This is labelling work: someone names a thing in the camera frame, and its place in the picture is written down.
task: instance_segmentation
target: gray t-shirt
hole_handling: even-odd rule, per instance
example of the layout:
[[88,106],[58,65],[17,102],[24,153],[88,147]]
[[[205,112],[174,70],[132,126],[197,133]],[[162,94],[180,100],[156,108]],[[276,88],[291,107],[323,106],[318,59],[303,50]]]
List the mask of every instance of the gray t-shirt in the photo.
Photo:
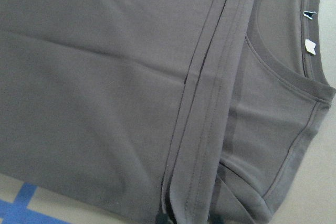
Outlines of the gray t-shirt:
[[[319,0],[254,1],[213,214],[267,223],[283,201],[335,94],[321,67],[318,9]],[[306,39],[316,43],[315,54],[306,48]]]
[[277,1],[0,0],[0,172],[137,223],[267,221],[334,95],[316,16]]

